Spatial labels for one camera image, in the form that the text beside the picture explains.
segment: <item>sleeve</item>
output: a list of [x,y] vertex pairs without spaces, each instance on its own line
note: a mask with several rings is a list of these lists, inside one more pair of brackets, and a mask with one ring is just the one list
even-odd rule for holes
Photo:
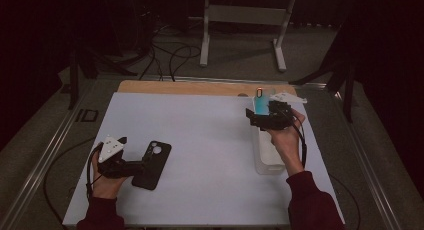
[[293,230],[345,229],[333,198],[318,189],[311,172],[297,173],[286,181],[292,191],[289,217]]
[[117,199],[91,197],[85,218],[78,222],[78,230],[123,230],[124,219],[116,214]]

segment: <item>hand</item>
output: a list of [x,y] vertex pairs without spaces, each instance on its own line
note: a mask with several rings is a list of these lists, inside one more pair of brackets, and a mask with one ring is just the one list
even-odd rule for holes
[[[292,109],[292,112],[297,118],[294,124],[300,129],[301,123],[305,121],[305,116],[294,109]],[[299,135],[296,130],[291,126],[284,130],[268,129],[267,132],[271,134],[271,143],[280,154],[289,176],[304,171],[299,157]]]
[[106,199],[115,199],[118,195],[119,189],[122,186],[122,183],[127,179],[125,178],[106,178],[104,176],[100,176],[98,172],[97,163],[99,159],[99,151],[94,153],[92,158],[93,164],[93,181],[97,179],[93,183],[93,197],[97,198],[106,198]]

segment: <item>white tag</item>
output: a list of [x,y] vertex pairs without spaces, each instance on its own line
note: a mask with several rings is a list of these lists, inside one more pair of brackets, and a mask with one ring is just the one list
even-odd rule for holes
[[279,102],[299,102],[299,103],[307,103],[308,101],[306,98],[300,98],[296,97],[290,93],[281,92],[274,95],[271,95],[269,97],[272,100],[279,101]]
[[107,136],[103,143],[102,151],[100,152],[99,163],[108,160],[122,149],[124,149],[124,144],[118,142],[113,137]]

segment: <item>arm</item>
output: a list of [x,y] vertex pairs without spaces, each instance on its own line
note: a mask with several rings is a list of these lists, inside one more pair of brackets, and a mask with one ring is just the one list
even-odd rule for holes
[[[295,126],[301,127],[305,116],[292,109],[296,116]],[[286,165],[289,178],[286,180],[292,191],[289,217],[293,230],[344,229],[333,198],[320,191],[312,173],[305,171],[299,157],[299,136],[293,127],[284,130],[267,130],[271,141]]]
[[100,176],[97,169],[99,153],[93,155],[93,196],[85,218],[78,222],[78,230],[123,230],[124,219],[116,213],[116,201],[119,189],[126,178],[109,179]]

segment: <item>person's left hand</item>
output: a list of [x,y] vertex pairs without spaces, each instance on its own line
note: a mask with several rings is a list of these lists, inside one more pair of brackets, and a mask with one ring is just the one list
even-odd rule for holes
[[118,195],[119,189],[122,186],[122,183],[127,179],[124,178],[107,178],[104,176],[100,177],[98,172],[97,163],[99,159],[99,151],[96,151],[93,155],[92,164],[93,164],[93,197],[105,198],[105,199],[115,199]]

